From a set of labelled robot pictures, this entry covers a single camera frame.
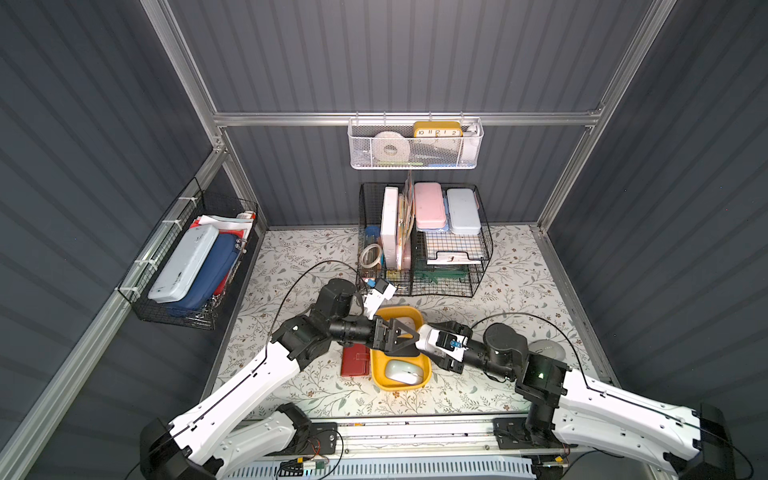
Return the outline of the silver computer mouse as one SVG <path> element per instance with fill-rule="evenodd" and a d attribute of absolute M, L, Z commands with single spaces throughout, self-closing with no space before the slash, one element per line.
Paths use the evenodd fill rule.
<path fill-rule="evenodd" d="M 389 360 L 386 363 L 384 375 L 392 382 L 409 386 L 418 385 L 424 380 L 421 367 L 403 360 Z"/>

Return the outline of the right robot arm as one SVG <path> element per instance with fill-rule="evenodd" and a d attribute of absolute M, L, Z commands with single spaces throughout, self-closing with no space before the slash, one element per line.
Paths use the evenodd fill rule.
<path fill-rule="evenodd" d="M 562 361 L 529 352 L 527 340 L 495 323 L 482 340 L 468 329 L 444 335 L 455 364 L 512 382 L 530 404 L 534 440 L 556 440 L 624 456 L 679 479 L 733 479 L 735 449 L 722 412 L 676 406 L 616 388 Z"/>

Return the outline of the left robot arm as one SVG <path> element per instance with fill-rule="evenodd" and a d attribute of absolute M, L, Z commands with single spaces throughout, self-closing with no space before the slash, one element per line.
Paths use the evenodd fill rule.
<path fill-rule="evenodd" d="M 140 472 L 146 479 L 223 479 L 290 444 L 308 439 L 310 421 L 284 404 L 249 427 L 241 421 L 278 387 L 325 355 L 334 342 L 362 344 L 397 356 L 418 356 L 419 333 L 378 316 L 393 285 L 379 281 L 360 315 L 350 312 L 357 287 L 330 280 L 306 314 L 286 320 L 265 347 L 229 381 L 168 423 L 150 422 L 140 435 Z"/>

